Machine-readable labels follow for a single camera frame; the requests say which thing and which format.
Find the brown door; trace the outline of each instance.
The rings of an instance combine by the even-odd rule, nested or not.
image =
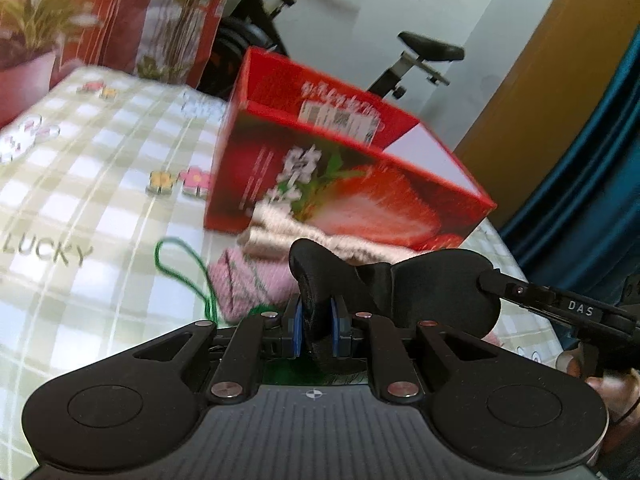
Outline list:
[[[587,121],[638,23],[640,0],[553,0],[456,155],[503,225]]]

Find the strawberry box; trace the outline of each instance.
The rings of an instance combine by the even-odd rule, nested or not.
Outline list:
[[[495,208],[417,118],[258,49],[244,59],[211,175],[204,226],[234,234],[268,202],[327,234],[453,248]]]

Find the barcode label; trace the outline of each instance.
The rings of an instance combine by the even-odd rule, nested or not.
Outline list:
[[[314,101],[305,101],[302,104],[299,119],[307,124],[327,128],[359,140],[367,146],[371,144],[380,126],[380,119],[375,116],[357,114]]]

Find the exercise bike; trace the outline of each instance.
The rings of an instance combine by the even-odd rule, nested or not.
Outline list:
[[[220,21],[218,33],[212,46],[198,90],[224,100],[228,100],[236,76],[240,70],[245,52],[251,46],[258,46],[289,56],[274,19],[295,0],[281,0],[271,12],[264,7],[264,0],[241,0],[231,14]],[[463,60],[465,51],[460,46],[432,40],[412,32],[401,32],[398,38],[411,50],[403,52],[400,59],[373,83],[368,89],[372,94],[385,97],[392,94],[399,99],[406,89],[400,86],[404,75],[414,66],[428,74],[428,81],[434,85],[449,85],[440,72],[426,62]]]

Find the green string loop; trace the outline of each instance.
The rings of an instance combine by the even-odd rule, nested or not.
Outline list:
[[[164,244],[174,244],[178,247],[184,249],[189,256],[191,256],[200,267],[200,270],[204,273],[205,279],[207,280],[207,286],[209,287],[209,295],[205,295],[198,286],[193,283],[189,278],[181,274],[175,269],[165,266],[160,262],[160,249]],[[183,283],[187,287],[189,287],[195,294],[198,296],[204,303],[204,316],[209,321],[213,321],[216,325],[218,324],[218,300],[216,298],[216,293],[213,290],[213,283],[211,283],[211,278],[209,277],[209,273],[207,272],[207,266],[204,264],[202,259],[196,254],[196,252],[189,247],[188,244],[180,240],[180,238],[162,238],[156,244],[156,250],[154,251],[154,261],[156,263],[156,269],[160,272],[177,280],[178,282]]]

